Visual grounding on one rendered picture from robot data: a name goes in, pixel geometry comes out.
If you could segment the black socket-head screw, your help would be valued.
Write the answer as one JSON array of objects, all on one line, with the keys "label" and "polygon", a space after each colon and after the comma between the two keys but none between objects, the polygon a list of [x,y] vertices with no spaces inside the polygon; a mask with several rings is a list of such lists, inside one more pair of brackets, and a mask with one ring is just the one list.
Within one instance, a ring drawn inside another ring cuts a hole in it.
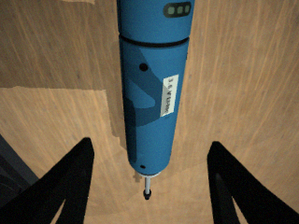
[{"label": "black socket-head screw", "polygon": [[145,190],[144,190],[143,191],[143,195],[144,195],[145,199],[148,200],[150,198],[150,196],[151,196],[151,190],[149,190],[149,194],[146,194]]}]

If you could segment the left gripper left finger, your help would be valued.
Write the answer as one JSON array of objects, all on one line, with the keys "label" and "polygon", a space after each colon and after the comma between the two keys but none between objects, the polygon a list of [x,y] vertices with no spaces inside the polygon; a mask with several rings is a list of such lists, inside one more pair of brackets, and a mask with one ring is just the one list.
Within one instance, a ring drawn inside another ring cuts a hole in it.
[{"label": "left gripper left finger", "polygon": [[[83,224],[93,173],[90,137],[82,138],[32,186],[0,208],[0,224]],[[64,203],[63,203],[64,202]]]}]

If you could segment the blue electric screwdriver barrel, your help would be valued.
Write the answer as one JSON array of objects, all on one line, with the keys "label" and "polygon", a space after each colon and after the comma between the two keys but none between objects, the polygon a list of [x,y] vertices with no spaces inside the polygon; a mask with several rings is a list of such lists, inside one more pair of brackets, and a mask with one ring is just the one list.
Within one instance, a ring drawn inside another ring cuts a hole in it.
[{"label": "blue electric screwdriver barrel", "polygon": [[117,0],[127,155],[146,194],[170,161],[194,3]]}]

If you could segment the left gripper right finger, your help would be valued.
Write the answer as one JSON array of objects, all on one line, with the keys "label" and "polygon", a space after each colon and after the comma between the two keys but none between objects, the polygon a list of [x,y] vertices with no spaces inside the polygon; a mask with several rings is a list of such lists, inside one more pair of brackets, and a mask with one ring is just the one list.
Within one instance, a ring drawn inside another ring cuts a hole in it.
[{"label": "left gripper right finger", "polygon": [[212,142],[206,161],[214,224],[240,224],[233,199],[248,224],[299,224],[299,214],[260,183],[220,142]]}]

